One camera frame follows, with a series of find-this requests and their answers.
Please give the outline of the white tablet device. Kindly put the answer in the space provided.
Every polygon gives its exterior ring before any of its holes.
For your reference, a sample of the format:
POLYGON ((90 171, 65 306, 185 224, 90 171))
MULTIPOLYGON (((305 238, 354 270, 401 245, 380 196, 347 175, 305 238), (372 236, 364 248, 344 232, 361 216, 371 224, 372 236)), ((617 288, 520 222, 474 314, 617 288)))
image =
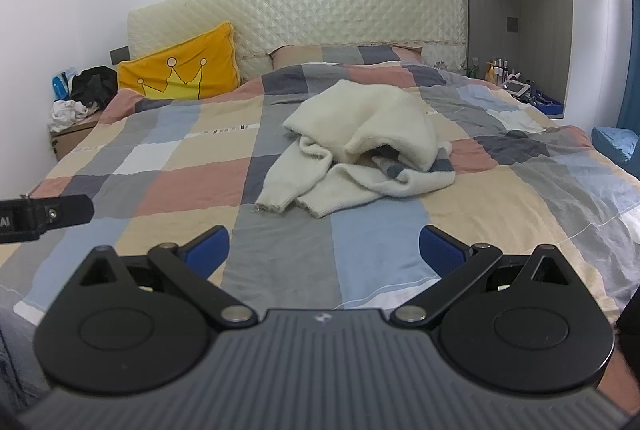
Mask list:
POLYGON ((520 81, 506 81, 502 86, 503 90, 508 92, 512 97, 520 99, 530 90, 530 85, 520 81))

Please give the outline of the plaid bed pillow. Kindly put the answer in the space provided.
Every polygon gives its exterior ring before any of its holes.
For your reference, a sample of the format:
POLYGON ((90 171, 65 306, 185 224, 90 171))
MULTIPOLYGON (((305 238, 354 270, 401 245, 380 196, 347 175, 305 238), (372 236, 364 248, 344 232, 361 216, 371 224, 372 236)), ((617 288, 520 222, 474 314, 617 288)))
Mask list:
POLYGON ((294 64, 382 64, 387 61, 422 61, 420 49, 396 45, 352 46, 282 46, 271 55, 272 67, 280 69, 294 64))

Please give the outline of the cream quilted headboard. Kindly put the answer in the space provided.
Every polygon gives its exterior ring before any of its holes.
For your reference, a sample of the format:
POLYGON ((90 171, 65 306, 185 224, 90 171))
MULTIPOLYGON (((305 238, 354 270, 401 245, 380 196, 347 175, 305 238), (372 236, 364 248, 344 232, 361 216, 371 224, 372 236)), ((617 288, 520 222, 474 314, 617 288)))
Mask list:
POLYGON ((224 21, 243 80, 271 71, 271 53, 289 45, 398 45, 458 73, 468 56, 466 0, 164 0, 129 13, 129 54, 153 54, 224 21))

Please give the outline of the yellow crown pillow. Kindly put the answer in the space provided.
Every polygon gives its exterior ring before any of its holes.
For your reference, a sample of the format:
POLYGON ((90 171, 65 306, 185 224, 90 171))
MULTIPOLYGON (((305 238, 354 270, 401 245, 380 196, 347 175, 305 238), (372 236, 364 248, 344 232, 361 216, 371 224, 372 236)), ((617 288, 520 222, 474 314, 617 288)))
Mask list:
POLYGON ((213 30, 117 68, 119 90, 148 99, 198 100, 236 90, 241 84, 229 21, 213 30))

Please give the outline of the blue fabric bundle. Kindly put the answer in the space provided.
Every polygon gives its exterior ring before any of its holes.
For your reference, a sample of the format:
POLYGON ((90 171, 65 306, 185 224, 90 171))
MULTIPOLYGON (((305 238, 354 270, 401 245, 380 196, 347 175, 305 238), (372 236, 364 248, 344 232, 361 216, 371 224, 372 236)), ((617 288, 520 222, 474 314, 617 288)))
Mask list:
POLYGON ((640 176, 639 136, 618 127, 593 127, 592 145, 603 156, 634 177, 640 176))

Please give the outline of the dark wall switch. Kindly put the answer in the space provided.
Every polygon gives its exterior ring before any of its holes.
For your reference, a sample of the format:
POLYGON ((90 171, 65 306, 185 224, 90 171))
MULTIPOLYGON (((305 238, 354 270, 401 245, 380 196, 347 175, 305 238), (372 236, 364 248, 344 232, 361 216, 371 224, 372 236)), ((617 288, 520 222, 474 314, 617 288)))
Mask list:
POLYGON ((511 33, 518 33, 518 18, 506 18, 506 30, 511 33))
POLYGON ((130 60, 130 52, 129 47, 127 45, 115 48, 110 52, 111 65, 117 66, 122 62, 126 62, 130 60))

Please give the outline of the blue plastic bag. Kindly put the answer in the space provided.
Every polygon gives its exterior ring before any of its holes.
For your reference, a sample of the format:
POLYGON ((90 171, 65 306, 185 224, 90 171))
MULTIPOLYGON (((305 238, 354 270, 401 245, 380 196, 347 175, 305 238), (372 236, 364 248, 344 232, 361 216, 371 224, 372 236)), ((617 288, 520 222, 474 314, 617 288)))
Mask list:
POLYGON ((76 68, 71 67, 53 75, 51 85, 55 100, 67 100, 70 98, 70 90, 76 74, 76 68))

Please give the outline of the blue tray of items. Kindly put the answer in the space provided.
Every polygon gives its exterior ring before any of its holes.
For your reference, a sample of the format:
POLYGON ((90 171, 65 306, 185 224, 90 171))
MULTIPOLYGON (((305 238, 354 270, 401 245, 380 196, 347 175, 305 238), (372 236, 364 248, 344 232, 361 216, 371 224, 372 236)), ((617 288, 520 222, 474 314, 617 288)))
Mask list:
POLYGON ((524 95, 525 101, 534 106, 544 115, 550 118, 562 118, 564 116, 564 104, 556 101, 544 93, 532 88, 524 95))

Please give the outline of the wooden nightstand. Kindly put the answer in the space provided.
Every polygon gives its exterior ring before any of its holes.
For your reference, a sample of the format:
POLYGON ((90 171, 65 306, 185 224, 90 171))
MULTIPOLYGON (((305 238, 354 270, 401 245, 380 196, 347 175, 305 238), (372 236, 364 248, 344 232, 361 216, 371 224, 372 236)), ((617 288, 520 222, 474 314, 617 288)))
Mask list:
POLYGON ((50 134, 50 146, 56 160, 61 161, 73 151, 96 127, 102 116, 102 112, 93 113, 92 116, 77 124, 67 127, 62 132, 50 134))

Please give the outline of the black clothing pile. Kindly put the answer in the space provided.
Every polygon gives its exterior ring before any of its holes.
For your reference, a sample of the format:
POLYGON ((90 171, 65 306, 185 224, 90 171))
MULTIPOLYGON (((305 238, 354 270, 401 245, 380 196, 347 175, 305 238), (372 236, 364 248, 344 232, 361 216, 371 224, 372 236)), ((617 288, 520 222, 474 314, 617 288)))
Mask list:
POLYGON ((87 108, 104 110, 116 96, 117 73, 100 66, 82 70, 70 82, 70 99, 80 101, 87 108))

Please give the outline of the white fluffy striped sweater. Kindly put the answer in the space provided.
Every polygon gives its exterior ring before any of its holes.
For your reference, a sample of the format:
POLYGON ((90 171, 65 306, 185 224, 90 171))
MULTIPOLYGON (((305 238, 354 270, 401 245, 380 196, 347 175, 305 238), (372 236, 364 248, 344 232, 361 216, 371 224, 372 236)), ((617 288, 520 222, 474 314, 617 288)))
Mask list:
POLYGON ((283 126, 294 137, 271 165, 256 205, 320 217, 383 197, 444 189, 456 172, 424 102, 401 88, 341 80, 303 102, 283 126))

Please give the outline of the patchwork plaid duvet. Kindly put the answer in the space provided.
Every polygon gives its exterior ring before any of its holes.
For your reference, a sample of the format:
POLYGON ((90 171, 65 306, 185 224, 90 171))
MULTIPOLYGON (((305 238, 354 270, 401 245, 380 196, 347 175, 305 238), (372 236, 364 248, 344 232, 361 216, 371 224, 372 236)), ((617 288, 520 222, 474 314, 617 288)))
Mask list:
POLYGON ((36 188, 84 194, 85 225, 1 250, 1 311, 37 324, 89 250, 142 254, 215 225, 231 237, 212 278, 257 311, 393 309, 433 285, 419 234, 524 254, 557 246, 608 316, 639 285, 639 183, 558 125, 487 83, 411 62, 298 64, 206 100, 155 101, 121 90, 91 134, 36 188), (283 163, 285 121, 349 80, 405 92, 451 147, 454 182, 356 205, 355 173, 316 177, 283 163))

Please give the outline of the dark wall switch right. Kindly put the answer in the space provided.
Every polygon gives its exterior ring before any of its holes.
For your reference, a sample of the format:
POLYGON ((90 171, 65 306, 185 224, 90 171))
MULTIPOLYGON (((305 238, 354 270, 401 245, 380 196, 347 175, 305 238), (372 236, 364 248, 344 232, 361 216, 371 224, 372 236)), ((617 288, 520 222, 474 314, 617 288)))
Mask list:
POLYGON ((506 18, 506 30, 511 33, 518 33, 518 18, 506 18))

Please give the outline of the blue curtain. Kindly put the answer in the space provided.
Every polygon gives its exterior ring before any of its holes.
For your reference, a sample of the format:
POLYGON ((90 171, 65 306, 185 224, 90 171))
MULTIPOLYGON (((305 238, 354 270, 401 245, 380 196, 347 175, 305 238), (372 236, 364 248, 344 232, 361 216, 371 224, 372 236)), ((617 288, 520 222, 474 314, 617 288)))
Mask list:
POLYGON ((617 126, 639 134, 640 125, 640 0, 632 0, 631 43, 625 93, 617 126))

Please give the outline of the dark wall switch left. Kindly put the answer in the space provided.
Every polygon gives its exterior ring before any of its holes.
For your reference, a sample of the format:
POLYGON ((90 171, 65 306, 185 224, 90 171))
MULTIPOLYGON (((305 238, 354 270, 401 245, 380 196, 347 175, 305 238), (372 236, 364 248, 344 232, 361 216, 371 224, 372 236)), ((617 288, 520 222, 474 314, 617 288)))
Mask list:
POLYGON ((122 62, 126 62, 130 60, 130 52, 129 47, 127 45, 115 48, 110 52, 111 65, 117 66, 122 62))

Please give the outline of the white crumpled cloth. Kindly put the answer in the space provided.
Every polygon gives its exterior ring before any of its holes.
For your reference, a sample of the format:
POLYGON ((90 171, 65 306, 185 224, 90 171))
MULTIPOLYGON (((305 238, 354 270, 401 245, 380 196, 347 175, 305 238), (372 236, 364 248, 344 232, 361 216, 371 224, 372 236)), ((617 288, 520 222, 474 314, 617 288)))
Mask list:
POLYGON ((81 101, 56 100, 51 107, 48 127, 51 133, 63 132, 85 121, 100 110, 97 104, 85 106, 81 101))

